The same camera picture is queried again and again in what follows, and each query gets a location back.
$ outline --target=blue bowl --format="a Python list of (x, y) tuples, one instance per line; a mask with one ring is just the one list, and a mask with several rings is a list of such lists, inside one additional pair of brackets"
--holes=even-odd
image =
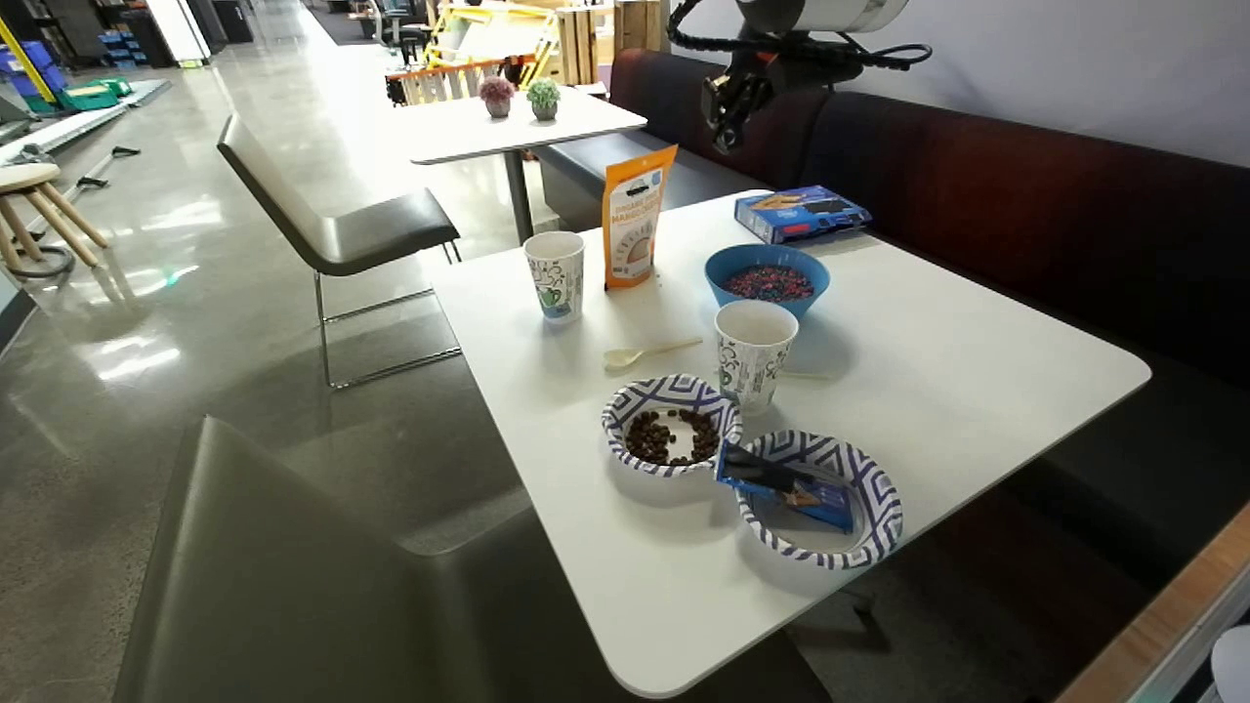
[[(730, 286), (752, 269), (794, 269), (808, 279), (808, 296), (787, 296), (778, 290), (735, 294)], [(704, 273), (708, 273), (719, 305), (775, 299), (775, 305), (791, 309), (797, 318), (805, 318), (814, 299), (820, 299), (830, 290), (830, 269), (814, 252), (791, 251), (791, 244), (728, 244), (708, 257)]]

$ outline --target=gray chair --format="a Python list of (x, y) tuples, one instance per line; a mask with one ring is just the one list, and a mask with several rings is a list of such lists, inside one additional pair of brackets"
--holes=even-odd
[[(524, 493), (463, 523), (407, 549), (202, 420), (170, 478), (114, 699), (632, 699), (606, 672)], [(683, 699), (830, 695), (775, 636)]]
[(245, 183), (245, 192), (264, 203), (264, 210), (275, 218), (275, 227), (287, 232), (287, 242), (314, 264), (320, 378), (329, 390), (347, 390), (361, 382), (377, 382), (398, 370), (415, 370), (415, 365), (463, 354), (463, 351), (437, 351), (437, 354), (407, 357), (394, 365), (381, 365), (361, 378), (333, 378), (333, 357), (329, 357), (329, 324), (365, 314), (377, 309), (391, 309), (415, 296), (432, 296), (432, 290), (329, 314), (320, 275), (352, 275), (435, 244), (442, 244), (449, 262), (463, 262), (463, 251), (458, 251), (463, 232), (432, 192), (369, 203), (347, 214), (318, 214), (308, 199), (275, 166), (264, 141), (243, 126), (238, 111), (226, 115), (218, 152), (226, 156), (236, 174)]

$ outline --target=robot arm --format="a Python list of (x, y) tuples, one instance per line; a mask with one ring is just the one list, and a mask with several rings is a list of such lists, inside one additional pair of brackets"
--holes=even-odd
[[(683, 35), (679, 19), (699, 0), (683, 0), (669, 19), (669, 37), (692, 51), (735, 51), (728, 75), (715, 75), (704, 88), (708, 128), (728, 143), (744, 143), (744, 126), (775, 94), (803, 87), (831, 87), (855, 78), (863, 67), (909, 70), (935, 51), (926, 41), (904, 41), (889, 51), (859, 46), (850, 31), (876, 31), (891, 22), (906, 0), (738, 0), (738, 37)], [(837, 31), (842, 41), (820, 41), (808, 31)]]

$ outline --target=paper cup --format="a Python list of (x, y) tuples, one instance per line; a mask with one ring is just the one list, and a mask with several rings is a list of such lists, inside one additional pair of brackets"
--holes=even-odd
[(524, 242), (537, 296), (546, 324), (566, 324), (581, 313), (581, 239), (572, 231), (545, 231)]
[(783, 354), (797, 337), (797, 314), (771, 299), (730, 299), (715, 313), (719, 390), (738, 408), (775, 406)]

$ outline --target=wall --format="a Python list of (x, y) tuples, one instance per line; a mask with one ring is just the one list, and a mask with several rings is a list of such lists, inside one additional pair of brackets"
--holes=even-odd
[[(738, 35), (730, 0), (704, 0), (689, 35)], [(869, 46), (929, 41), (909, 75), (846, 88), (1096, 132), (1250, 166), (1245, 0), (913, 0)]]

